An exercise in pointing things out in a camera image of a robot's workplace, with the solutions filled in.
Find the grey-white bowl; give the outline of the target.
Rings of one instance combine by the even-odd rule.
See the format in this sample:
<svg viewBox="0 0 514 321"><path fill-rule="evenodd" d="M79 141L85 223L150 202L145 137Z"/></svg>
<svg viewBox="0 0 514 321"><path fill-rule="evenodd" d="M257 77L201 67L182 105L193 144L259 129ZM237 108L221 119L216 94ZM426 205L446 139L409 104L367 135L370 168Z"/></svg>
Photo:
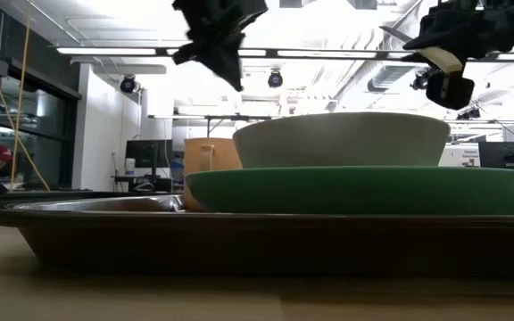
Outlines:
<svg viewBox="0 0 514 321"><path fill-rule="evenodd" d="M245 169L436 166L451 127L409 113L357 111L272 119L235 132Z"/></svg>

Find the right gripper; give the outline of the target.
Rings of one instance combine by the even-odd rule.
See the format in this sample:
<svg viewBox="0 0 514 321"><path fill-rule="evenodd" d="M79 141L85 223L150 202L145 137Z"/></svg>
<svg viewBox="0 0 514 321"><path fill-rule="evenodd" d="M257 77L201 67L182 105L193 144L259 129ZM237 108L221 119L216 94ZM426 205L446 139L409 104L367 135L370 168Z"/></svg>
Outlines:
<svg viewBox="0 0 514 321"><path fill-rule="evenodd" d="M514 46L514 0L446 0L429 9L420 21L419 36L404 50L430 46L454 54L463 64L485 58L490 52L508 52ZM433 70L428 80L428 100L451 110L469 104L475 82L460 72L444 73L420 53L402 57L403 62L425 63Z"/></svg>

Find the long ceiling light rail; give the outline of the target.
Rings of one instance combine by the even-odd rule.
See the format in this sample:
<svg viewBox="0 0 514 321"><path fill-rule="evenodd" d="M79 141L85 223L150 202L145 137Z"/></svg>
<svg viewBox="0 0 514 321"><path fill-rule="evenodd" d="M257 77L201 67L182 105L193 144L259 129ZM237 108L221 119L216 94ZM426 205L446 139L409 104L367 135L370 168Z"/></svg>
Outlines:
<svg viewBox="0 0 514 321"><path fill-rule="evenodd" d="M57 47L60 54L71 56L107 56L107 57L171 57L178 49L174 47ZM240 49L241 58L268 59L327 59L327 60L377 60L399 61L410 52L383 50L314 50L314 49ZM485 61L514 62L514 52L490 53Z"/></svg>

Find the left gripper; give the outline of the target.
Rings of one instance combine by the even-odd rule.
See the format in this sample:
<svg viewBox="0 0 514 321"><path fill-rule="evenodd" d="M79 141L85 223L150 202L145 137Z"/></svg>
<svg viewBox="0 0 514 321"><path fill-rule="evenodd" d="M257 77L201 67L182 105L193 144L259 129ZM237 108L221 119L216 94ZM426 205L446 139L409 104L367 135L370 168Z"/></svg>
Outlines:
<svg viewBox="0 0 514 321"><path fill-rule="evenodd" d="M190 40L172 55L174 62L200 62L241 92L243 29L268 10L266 0L174 0L172 7L184 16Z"/></svg>

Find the brown serving tray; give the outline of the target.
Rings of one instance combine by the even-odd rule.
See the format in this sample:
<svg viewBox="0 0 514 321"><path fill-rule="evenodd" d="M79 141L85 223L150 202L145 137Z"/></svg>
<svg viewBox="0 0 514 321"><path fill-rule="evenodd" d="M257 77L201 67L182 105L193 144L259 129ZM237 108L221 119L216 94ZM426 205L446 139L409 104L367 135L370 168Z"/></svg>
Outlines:
<svg viewBox="0 0 514 321"><path fill-rule="evenodd" d="M187 212L169 195L0 207L46 263L97 274L514 279L514 215Z"/></svg>

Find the green plastic plate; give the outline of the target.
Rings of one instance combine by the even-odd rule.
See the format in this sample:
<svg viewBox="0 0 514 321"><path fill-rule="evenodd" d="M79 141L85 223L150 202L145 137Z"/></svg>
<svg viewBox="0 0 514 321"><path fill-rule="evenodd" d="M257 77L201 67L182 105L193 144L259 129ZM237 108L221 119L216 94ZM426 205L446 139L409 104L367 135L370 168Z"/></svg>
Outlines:
<svg viewBox="0 0 514 321"><path fill-rule="evenodd" d="M319 215L513 215L514 169L336 166L189 174L208 211Z"/></svg>

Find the beige ceramic mug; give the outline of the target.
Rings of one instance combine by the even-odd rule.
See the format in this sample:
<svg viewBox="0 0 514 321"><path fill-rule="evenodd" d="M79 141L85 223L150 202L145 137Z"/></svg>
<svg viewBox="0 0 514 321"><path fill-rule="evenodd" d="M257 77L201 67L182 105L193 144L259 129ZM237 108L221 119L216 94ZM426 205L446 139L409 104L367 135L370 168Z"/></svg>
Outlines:
<svg viewBox="0 0 514 321"><path fill-rule="evenodd" d="M201 171L242 168L234 141L228 138L191 138L185 140L184 199L190 211L203 211L191 194L186 177Z"/></svg>

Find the silver ventilation duct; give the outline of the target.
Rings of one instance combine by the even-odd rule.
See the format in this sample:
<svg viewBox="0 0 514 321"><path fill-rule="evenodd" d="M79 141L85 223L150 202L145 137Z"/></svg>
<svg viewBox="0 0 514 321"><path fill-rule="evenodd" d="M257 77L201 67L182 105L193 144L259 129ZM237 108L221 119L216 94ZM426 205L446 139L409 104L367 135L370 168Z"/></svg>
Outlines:
<svg viewBox="0 0 514 321"><path fill-rule="evenodd" d="M434 0L406 0L404 11L399 18L379 22L374 29L376 39L366 45L366 50L377 50L377 57L390 57L392 51L401 51L405 40L392 36L381 27L389 27L403 33L406 37L415 37L419 33L419 21L427 13ZM354 61L352 70L346 74L346 81L339 87L335 99L342 105L358 103L361 94L368 94L368 103L375 102L378 95L383 95L401 77L413 70L408 64L380 60Z"/></svg>

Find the black computer monitor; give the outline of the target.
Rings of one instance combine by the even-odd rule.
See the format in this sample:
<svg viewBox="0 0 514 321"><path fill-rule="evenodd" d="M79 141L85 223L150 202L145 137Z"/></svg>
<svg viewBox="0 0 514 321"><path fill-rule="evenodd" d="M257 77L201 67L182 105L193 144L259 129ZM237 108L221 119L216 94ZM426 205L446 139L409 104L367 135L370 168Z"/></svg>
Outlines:
<svg viewBox="0 0 514 321"><path fill-rule="evenodd" d="M481 167L514 169L514 142L480 142L478 151Z"/></svg>

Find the black aluminium rig frame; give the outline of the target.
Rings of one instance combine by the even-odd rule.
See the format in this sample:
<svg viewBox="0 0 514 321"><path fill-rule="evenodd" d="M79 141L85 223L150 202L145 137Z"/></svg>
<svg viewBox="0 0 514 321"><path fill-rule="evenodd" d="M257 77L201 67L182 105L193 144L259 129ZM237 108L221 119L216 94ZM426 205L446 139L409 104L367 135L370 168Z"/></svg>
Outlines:
<svg viewBox="0 0 514 321"><path fill-rule="evenodd" d="M13 192L0 195L0 205L23 202L50 202L60 200L132 197L132 196L157 196L167 195L164 192L94 192L90 190L76 191L51 191L51 192Z"/></svg>

